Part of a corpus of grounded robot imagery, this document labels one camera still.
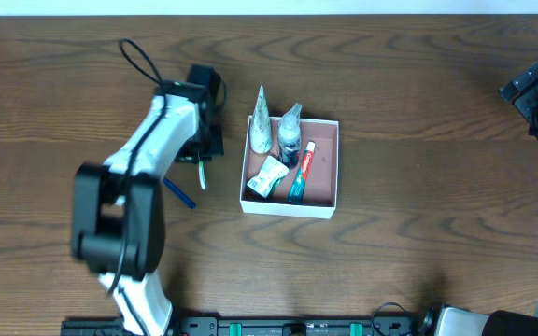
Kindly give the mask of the white lotion tube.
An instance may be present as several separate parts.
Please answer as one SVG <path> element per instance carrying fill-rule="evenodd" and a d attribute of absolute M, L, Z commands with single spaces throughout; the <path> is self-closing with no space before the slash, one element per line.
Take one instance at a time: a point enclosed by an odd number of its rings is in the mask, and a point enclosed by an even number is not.
<path fill-rule="evenodd" d="M 260 86 L 249 129 L 250 148 L 257 154 L 268 153 L 273 145 L 271 120 L 264 88 Z"/>

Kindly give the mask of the green white toothbrush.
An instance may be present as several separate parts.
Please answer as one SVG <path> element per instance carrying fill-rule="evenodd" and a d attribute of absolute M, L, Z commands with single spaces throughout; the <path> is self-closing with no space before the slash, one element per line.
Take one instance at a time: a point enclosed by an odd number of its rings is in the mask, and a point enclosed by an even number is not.
<path fill-rule="evenodd" d="M 199 175 L 199 182 L 202 190 L 207 189 L 207 182 L 206 182 L 206 176 L 205 176 L 205 164 L 203 161 L 198 162 L 198 175 Z"/>

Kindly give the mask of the clear blue pump soap bottle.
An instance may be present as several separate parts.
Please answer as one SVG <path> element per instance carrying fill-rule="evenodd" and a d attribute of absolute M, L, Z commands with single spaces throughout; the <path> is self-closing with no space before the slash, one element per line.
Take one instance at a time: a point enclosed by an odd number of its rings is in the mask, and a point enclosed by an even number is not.
<path fill-rule="evenodd" d="M 303 106 L 296 103 L 279 121 L 277 139 L 279 159 L 289 168 L 298 164 L 302 146 L 300 117 Z"/>

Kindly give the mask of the green white soap packet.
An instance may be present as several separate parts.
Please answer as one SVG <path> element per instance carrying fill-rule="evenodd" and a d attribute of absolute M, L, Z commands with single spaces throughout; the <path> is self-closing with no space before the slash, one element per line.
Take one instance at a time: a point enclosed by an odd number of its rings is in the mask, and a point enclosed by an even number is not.
<path fill-rule="evenodd" d="M 289 172 L 288 166 L 275 157 L 268 156 L 261 170 L 247 182 L 247 187 L 255 194 L 268 198 Z"/>

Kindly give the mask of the Colgate toothpaste tube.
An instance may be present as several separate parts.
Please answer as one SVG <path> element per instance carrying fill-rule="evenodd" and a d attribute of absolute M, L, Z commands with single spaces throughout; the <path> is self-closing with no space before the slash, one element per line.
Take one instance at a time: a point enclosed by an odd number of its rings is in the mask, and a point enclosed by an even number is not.
<path fill-rule="evenodd" d="M 315 155 L 315 150 L 316 143 L 314 141 L 309 141 L 304 151 L 302 163 L 300 164 L 299 170 L 290 188 L 290 192 L 287 198 L 287 201 L 289 203 L 301 204 L 303 202 L 306 180 L 308 177 L 310 165 Z"/>

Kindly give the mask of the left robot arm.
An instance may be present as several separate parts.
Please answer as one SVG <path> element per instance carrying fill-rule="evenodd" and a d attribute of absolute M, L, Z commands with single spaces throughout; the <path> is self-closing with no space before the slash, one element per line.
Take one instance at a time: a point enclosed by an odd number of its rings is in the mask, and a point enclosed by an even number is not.
<path fill-rule="evenodd" d="M 133 335 L 169 335 L 173 305 L 158 273 L 165 244 L 163 180 L 173 163 L 224 153 L 217 98 L 224 83 L 195 64 L 185 81 L 155 90 L 145 119 L 103 163 L 74 177 L 71 251 L 106 287 Z"/>

